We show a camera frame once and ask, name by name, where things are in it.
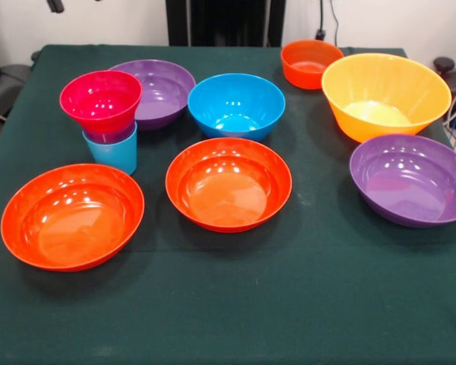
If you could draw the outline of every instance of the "bowl rim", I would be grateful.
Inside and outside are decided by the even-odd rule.
[[[112,67],[109,68],[109,70],[112,70],[112,71],[121,71],[121,72],[126,72],[127,74],[130,74],[130,72],[127,72],[127,71],[122,71],[122,70],[118,70],[117,68],[118,67],[122,67],[122,66],[125,66],[125,65],[128,65],[128,64],[131,64],[131,63],[135,63],[135,62],[152,62],[152,63],[167,63],[169,65],[172,65],[172,66],[175,66],[177,68],[180,68],[183,72],[185,72],[189,78],[191,79],[192,83],[193,83],[193,87],[192,89],[196,86],[196,79],[195,77],[192,75],[191,72],[189,72],[189,70],[184,67],[184,66],[181,66],[180,64],[178,63],[175,63],[175,62],[171,62],[171,61],[166,61],[164,59],[133,59],[131,61],[127,61],[127,62],[122,62],[122,63],[119,63],[118,65],[114,65]]]
[[[379,140],[379,139],[386,139],[386,138],[405,138],[407,140],[412,140],[412,139],[421,139],[421,140],[424,140],[426,143],[429,143],[433,146],[436,146],[438,149],[440,149],[441,151],[445,151],[446,154],[450,154],[450,155],[453,155],[453,156],[456,156],[456,152],[450,148],[449,146],[446,146],[445,144],[443,143],[440,143],[434,139],[431,139],[431,138],[427,138],[427,137],[423,137],[422,135],[405,135],[405,134],[392,134],[392,135],[379,135],[377,137],[374,137],[374,138],[370,138],[369,140],[367,141],[364,141],[363,143],[359,144],[355,150],[352,152],[351,154],[351,157],[350,157],[350,162],[348,163],[348,167],[349,167],[349,170],[350,170],[350,175],[351,175],[351,179],[353,180],[353,183],[356,185],[356,187],[358,188],[358,190],[360,191],[361,194],[364,194],[365,197],[367,197],[368,200],[370,200],[373,204],[379,206],[381,209],[383,209],[384,211],[390,213],[390,214],[393,214],[395,216],[398,216],[398,217],[402,217],[402,218],[405,218],[409,221],[412,221],[412,222],[415,222],[415,223],[418,223],[418,224],[447,224],[447,223],[451,223],[451,222],[455,222],[456,221],[456,216],[453,217],[453,218],[449,218],[449,219],[437,219],[437,220],[433,220],[433,221],[426,221],[426,220],[423,220],[423,219],[416,219],[416,218],[413,218],[413,217],[409,217],[409,216],[406,216],[406,215],[403,215],[403,214],[400,214],[400,213],[397,213],[396,211],[393,211],[381,204],[379,204],[378,202],[376,202],[375,200],[373,200],[372,198],[370,198],[368,196],[368,194],[366,194],[364,188],[357,182],[357,180],[355,179],[355,173],[353,171],[353,169],[351,168],[352,165],[353,165],[353,159],[356,158],[356,152],[359,151],[360,149],[364,148],[364,145],[373,141],[375,143],[376,140]]]
[[[374,57],[378,57],[380,59],[382,59],[382,58],[386,58],[386,59],[401,59],[401,60],[404,60],[404,62],[407,62],[407,63],[409,63],[411,65],[415,65],[415,66],[417,66],[419,68],[425,69],[426,71],[431,72],[439,80],[439,83],[447,90],[447,92],[446,92],[447,100],[446,100],[446,107],[445,107],[444,111],[442,113],[440,113],[438,116],[435,116],[435,117],[432,117],[432,118],[428,118],[428,119],[426,119],[423,122],[412,123],[412,126],[429,125],[429,124],[431,124],[432,122],[434,122],[437,119],[441,118],[444,115],[444,113],[446,113],[446,110],[448,110],[449,107],[451,106],[452,96],[451,96],[451,90],[449,89],[449,86],[441,78],[441,76],[439,76],[437,73],[435,73],[431,68],[423,65],[422,63],[419,63],[418,61],[414,61],[413,59],[408,59],[407,57],[392,55],[390,53],[368,52],[368,53],[357,53],[357,54],[353,54],[353,55],[348,55],[348,56],[343,57],[342,59],[337,59],[336,61],[331,63],[325,69],[325,71],[322,74],[322,78],[321,78],[321,89],[322,89],[322,92],[325,94],[325,96],[329,100],[329,102],[332,105],[336,106],[342,113],[344,113],[344,114],[346,114],[348,116],[352,116],[352,115],[348,114],[346,111],[344,111],[344,108],[339,103],[336,103],[334,101],[334,99],[332,97],[330,97],[328,95],[328,93],[326,92],[326,89],[325,89],[326,82],[325,81],[326,81],[327,73],[329,71],[331,71],[332,68],[337,67],[342,62],[346,62],[348,59],[364,59],[364,58],[374,58]],[[382,125],[382,124],[374,123],[374,122],[369,121],[369,120],[356,118],[355,116],[352,116],[352,117],[355,118],[355,119],[358,119],[358,120],[360,120],[362,122],[369,123],[371,125]]]
[[[128,233],[125,236],[125,238],[118,245],[116,245],[113,249],[111,249],[107,253],[104,253],[101,256],[96,257],[95,259],[92,259],[92,260],[87,261],[87,262],[82,262],[82,263],[77,264],[77,265],[38,265],[34,261],[30,261],[29,259],[21,257],[13,249],[11,249],[9,243],[7,242],[7,240],[5,240],[4,234],[3,234],[4,230],[5,230],[5,227],[4,227],[5,216],[8,213],[8,211],[11,209],[10,208],[11,204],[14,202],[14,200],[17,198],[17,196],[23,192],[23,190],[26,187],[28,187],[30,185],[33,185],[38,179],[42,179],[44,176],[47,176],[47,175],[49,175],[52,172],[56,172],[56,171],[59,171],[59,170],[67,170],[67,169],[70,169],[72,167],[73,168],[75,168],[75,167],[89,168],[90,167],[91,169],[93,169],[95,167],[96,168],[99,167],[101,170],[111,170],[111,171],[113,171],[115,173],[119,173],[121,175],[124,175],[124,177],[130,179],[134,183],[135,189],[137,190],[137,192],[140,193],[140,196],[141,196],[141,210],[140,210],[140,215],[138,217],[138,221],[134,224],[133,229],[131,230],[131,232]],[[144,193],[142,192],[142,189],[138,185],[138,183],[130,175],[128,175],[127,173],[124,173],[123,171],[121,171],[119,169],[116,169],[115,167],[102,165],[100,163],[73,163],[73,164],[70,164],[70,165],[64,165],[64,166],[56,167],[56,168],[51,169],[51,170],[47,170],[47,171],[35,176],[34,178],[29,180],[25,184],[23,184],[19,188],[19,190],[17,190],[10,197],[10,199],[8,200],[8,202],[7,202],[6,206],[5,206],[5,209],[4,209],[3,213],[2,213],[2,219],[0,220],[0,234],[2,236],[2,241],[3,241],[4,245],[5,245],[5,247],[7,248],[7,250],[13,256],[15,256],[15,258],[19,259],[20,261],[22,261],[22,262],[24,262],[24,263],[26,263],[28,265],[31,265],[31,266],[36,267],[36,268],[41,268],[43,270],[50,270],[50,271],[69,271],[69,270],[73,271],[76,268],[79,268],[80,270],[84,270],[86,268],[92,267],[90,265],[93,265],[93,264],[95,264],[97,262],[102,262],[102,260],[104,260],[105,258],[109,258],[112,254],[114,254],[119,249],[121,249],[133,237],[135,232],[138,230],[138,227],[140,226],[140,223],[142,222],[142,219],[144,218],[144,212],[145,212],[145,196],[144,196]]]
[[[70,80],[61,90],[61,93],[59,94],[59,104],[61,105],[61,109],[64,113],[66,113],[70,118],[74,119],[74,120],[77,120],[77,119],[80,119],[86,123],[90,123],[90,122],[99,122],[99,121],[102,121],[104,120],[105,118],[87,118],[87,117],[83,117],[83,116],[76,116],[75,114],[73,113],[70,113],[69,111],[66,110],[66,108],[64,108],[64,104],[62,103],[62,99],[63,99],[63,94],[64,92],[66,91],[66,89],[71,86],[74,82],[76,81],[79,81],[80,79],[82,78],[86,78],[88,76],[91,76],[91,75],[94,75],[94,74],[99,74],[99,73],[112,73],[112,72],[115,72],[115,73],[120,73],[120,74],[124,74],[124,75],[128,75],[128,77],[132,77],[133,75],[132,74],[129,74],[128,72],[124,72],[124,71],[119,71],[119,70],[97,70],[97,71],[92,71],[92,72],[87,72],[86,74],[82,74],[82,75],[79,75],[77,76],[76,78],[73,78],[72,80]],[[131,106],[129,106],[127,109],[121,111],[121,112],[118,112],[112,116],[109,116],[108,118],[110,119],[113,119],[113,118],[116,118],[118,116],[121,116],[123,114],[128,114],[133,110],[137,109],[137,106],[138,104],[140,103],[140,100],[142,98],[142,94],[143,94],[143,90],[142,90],[142,83],[135,77],[133,76],[133,78],[135,79],[135,81],[137,81],[138,83],[138,86],[140,88],[140,95],[138,96],[138,98],[135,100],[135,102],[133,102],[133,104]]]
[[[338,53],[340,54],[340,58],[339,59],[342,59],[344,58],[344,53],[343,51],[341,51],[341,49],[339,49],[338,47],[336,47],[334,44],[331,44],[329,42],[325,42],[324,40],[311,40],[311,39],[305,39],[305,40],[294,40],[293,42],[290,42],[288,44],[286,44],[284,47],[282,47],[282,49],[280,50],[280,59],[282,60],[282,63],[291,68],[292,70],[294,71],[297,71],[297,72],[300,72],[301,74],[305,74],[305,75],[322,75],[324,73],[324,71],[329,67],[331,66],[332,63],[338,61],[339,59],[336,59],[335,61],[333,61],[330,65],[327,65],[326,68],[324,69],[324,71],[307,71],[307,70],[301,70],[299,68],[295,68],[293,66],[292,63],[289,63],[287,60],[286,60],[286,57],[284,56],[284,53],[286,52],[286,50],[288,48],[290,48],[291,46],[294,46],[295,44],[299,44],[299,43],[313,43],[313,44],[324,44],[326,46],[328,46],[328,48],[332,48],[334,50],[337,50]]]
[[[188,214],[188,212],[186,212],[184,209],[181,209],[181,207],[173,200],[173,196],[172,196],[172,192],[170,191],[169,189],[169,186],[167,185],[167,179],[169,177],[169,175],[172,173],[172,168],[173,168],[173,165],[174,163],[177,161],[177,160],[180,160],[184,157],[184,154],[189,152],[192,148],[195,148],[196,146],[199,146],[201,144],[206,144],[206,143],[215,143],[215,141],[225,141],[225,142],[237,142],[237,143],[243,143],[243,144],[256,144],[257,146],[259,146],[260,148],[262,148],[263,150],[265,151],[268,151],[268,153],[270,153],[273,157],[277,158],[281,163],[282,163],[282,166],[284,168],[284,171],[287,172],[288,176],[289,176],[289,188],[287,190],[287,194],[286,196],[283,198],[282,202],[277,205],[277,207],[274,209],[274,211],[272,211],[269,215],[263,217],[263,218],[259,218],[257,219],[256,221],[253,221],[253,222],[250,222],[248,224],[243,224],[243,225],[217,225],[217,224],[208,224],[208,223],[205,223],[199,219],[197,219],[196,217]],[[292,193],[292,189],[293,189],[293,178],[292,178],[292,173],[290,172],[290,168],[289,168],[289,165],[287,164],[287,162],[274,150],[272,150],[271,148],[269,148],[268,146],[262,144],[262,143],[259,143],[259,142],[256,142],[256,141],[253,141],[251,139],[246,139],[246,138],[238,138],[238,137],[217,137],[217,138],[208,138],[208,139],[204,139],[203,141],[199,141],[199,142],[196,142],[194,144],[191,144],[190,146],[188,146],[187,148],[185,148],[184,150],[182,150],[181,152],[179,152],[177,154],[176,157],[174,157],[174,159],[172,160],[172,162],[170,163],[169,167],[167,168],[167,171],[166,171],[166,178],[165,178],[165,188],[166,188],[166,193],[167,193],[167,196],[169,197],[169,200],[170,202],[174,205],[174,207],[177,209],[178,212],[180,212],[182,215],[184,215],[186,218],[188,218],[189,220],[195,222],[196,224],[199,224],[200,226],[208,226],[208,227],[214,227],[214,228],[217,228],[217,229],[233,229],[233,228],[236,228],[236,229],[240,229],[240,231],[242,230],[245,230],[245,229],[248,229],[250,227],[256,227],[258,226],[259,224],[262,224],[264,223],[265,221],[268,221],[270,220],[274,215],[276,215],[283,207],[284,205],[287,203],[287,201],[289,200],[290,198],[290,195]]]
[[[264,125],[263,127],[259,128],[259,129],[255,129],[255,130],[243,129],[243,130],[239,130],[239,131],[234,131],[232,129],[216,129],[216,128],[212,127],[211,125],[208,125],[205,122],[202,122],[196,116],[196,114],[192,112],[192,109],[191,109],[191,98],[192,98],[193,92],[196,90],[197,87],[200,87],[204,83],[211,82],[212,80],[214,80],[216,78],[225,78],[225,77],[232,77],[232,76],[241,76],[243,78],[258,79],[259,81],[264,82],[266,85],[268,85],[270,87],[273,87],[276,90],[277,94],[279,95],[279,97],[281,98],[281,100],[283,102],[283,105],[280,108],[280,112],[277,114],[277,117],[274,117],[268,124]],[[283,112],[285,112],[286,105],[287,105],[286,97],[283,95],[282,90],[275,83],[273,83],[272,81],[267,80],[266,78],[262,78],[262,77],[257,76],[257,75],[246,74],[246,73],[243,73],[243,72],[228,72],[226,74],[218,74],[218,75],[210,76],[209,78],[205,78],[203,81],[199,82],[197,85],[195,85],[192,88],[192,90],[191,90],[191,92],[189,93],[189,96],[188,96],[188,109],[189,109],[189,112],[191,113],[191,115],[195,118],[195,120],[198,123],[208,127],[209,129],[215,129],[215,130],[217,130],[219,132],[225,132],[225,133],[248,133],[248,132],[256,132],[256,131],[261,131],[262,129],[266,129],[266,128],[274,125],[275,123],[277,123],[277,121],[283,115]]]

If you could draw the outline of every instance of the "blue bowl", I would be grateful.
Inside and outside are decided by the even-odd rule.
[[[189,94],[188,108],[208,137],[267,137],[286,109],[282,91],[247,74],[222,74],[203,80]]]

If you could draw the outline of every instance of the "yellow bowl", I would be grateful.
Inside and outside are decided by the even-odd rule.
[[[379,135],[415,135],[451,105],[448,85],[404,57],[362,53],[337,60],[322,90],[341,130],[358,142]]]

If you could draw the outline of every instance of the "red-orange bowl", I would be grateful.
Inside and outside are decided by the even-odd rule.
[[[280,51],[282,71],[294,86],[307,90],[321,88],[325,69],[343,58],[339,48],[322,40],[297,40]]]
[[[287,202],[292,176],[281,156],[243,138],[212,138],[182,151],[166,174],[170,201],[188,219],[221,233],[250,230]]]
[[[144,195],[126,173],[82,163],[32,179],[2,215],[2,239],[17,259],[51,271],[80,271],[111,259],[144,215]]]

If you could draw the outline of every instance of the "pink bowl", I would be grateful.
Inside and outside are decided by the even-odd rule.
[[[75,78],[62,90],[59,102],[89,136],[109,135],[127,130],[134,122],[141,96],[142,84],[135,76],[106,70]]]

